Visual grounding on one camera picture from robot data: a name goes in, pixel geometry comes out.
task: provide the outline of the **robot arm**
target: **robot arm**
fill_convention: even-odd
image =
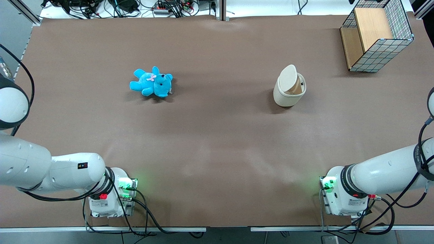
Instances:
[[[434,88],[428,95],[431,116],[426,125],[432,121],[434,112],[433,93]],[[434,138],[422,143],[422,152],[426,159],[434,155]],[[422,169],[418,144],[358,164],[333,167],[320,180],[325,190],[326,212],[358,218],[367,207],[368,195],[403,191],[416,174],[419,175],[409,189],[428,188],[432,184],[434,166],[428,160],[427,168]]]
[[[128,178],[122,169],[106,167],[96,153],[52,157],[45,147],[2,131],[19,126],[29,109],[25,92],[0,75],[0,185],[45,201],[49,198],[37,194],[75,190],[89,197],[94,217],[124,216],[124,210],[131,215],[135,191],[125,190],[122,184],[135,189],[137,180]]]

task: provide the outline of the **brown paper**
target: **brown paper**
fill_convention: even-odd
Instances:
[[[433,85],[434,49],[422,21],[411,16],[415,41],[367,74],[347,70],[345,18],[44,19],[23,59],[35,100],[17,136],[52,155],[99,153],[139,179],[162,226],[318,226],[319,176],[414,144]],[[272,88],[288,63],[309,92],[285,109]],[[173,75],[174,95],[129,90],[133,72],[153,66]],[[29,92],[24,70],[16,82]],[[79,201],[0,191],[7,196],[0,227],[84,225]],[[402,201],[419,197],[411,191]],[[428,194],[415,208],[396,209],[396,224],[434,224],[433,201]],[[139,209],[132,225],[144,225]],[[125,226],[121,218],[96,220]]]

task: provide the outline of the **metal bracket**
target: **metal bracket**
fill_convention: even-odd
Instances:
[[[216,20],[220,20],[220,17],[217,17]],[[229,17],[226,17],[225,21],[229,21]]]
[[[24,17],[26,17],[35,26],[41,25],[41,19],[21,0],[8,0]]]

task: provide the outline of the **power strip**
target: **power strip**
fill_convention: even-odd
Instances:
[[[154,14],[160,14],[160,15],[169,15],[169,9],[166,8],[166,6],[164,6],[163,4],[160,4],[158,2],[155,3],[154,5]]]

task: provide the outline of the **blue teddy bear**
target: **blue teddy bear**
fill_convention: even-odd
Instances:
[[[142,69],[134,71],[134,76],[138,81],[130,82],[130,89],[133,91],[141,92],[144,96],[150,96],[152,93],[165,98],[172,90],[171,74],[160,74],[160,70],[154,66],[152,73],[145,72]]]

